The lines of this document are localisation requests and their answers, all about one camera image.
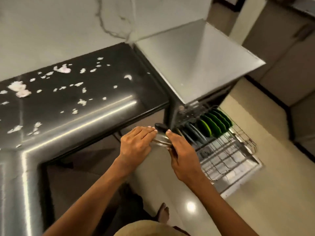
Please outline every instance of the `left hand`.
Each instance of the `left hand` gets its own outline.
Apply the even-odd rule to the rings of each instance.
[[[154,127],[135,127],[121,138],[120,155],[116,163],[125,176],[132,173],[151,151],[150,142],[155,138]]]

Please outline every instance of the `forearm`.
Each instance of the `forearm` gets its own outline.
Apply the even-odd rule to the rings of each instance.
[[[256,232],[221,198],[210,180],[202,173],[187,185],[199,198],[222,236],[257,236]]]
[[[44,236],[92,235],[125,175],[113,165],[45,233]]]

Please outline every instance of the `hand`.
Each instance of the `hand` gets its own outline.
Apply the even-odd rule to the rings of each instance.
[[[132,173],[151,151],[150,142],[155,138],[154,127],[135,127],[121,138],[120,155],[115,159],[124,176]]]
[[[198,179],[204,178],[205,174],[201,170],[201,165],[194,148],[184,137],[173,133],[171,130],[168,130],[166,135],[175,148],[169,148],[168,151],[171,155],[172,168],[177,178],[188,187],[197,182]]]

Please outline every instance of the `marble wall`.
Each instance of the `marble wall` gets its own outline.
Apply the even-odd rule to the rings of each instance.
[[[0,80],[198,19],[211,0],[0,0]]]

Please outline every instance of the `right hand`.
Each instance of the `right hand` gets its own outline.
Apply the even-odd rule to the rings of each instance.
[[[172,168],[177,178],[188,186],[198,181],[198,179],[204,178],[205,174],[201,170],[194,148],[184,137],[173,133],[171,130],[168,130],[166,135],[175,148],[169,148],[168,151],[171,155]]]

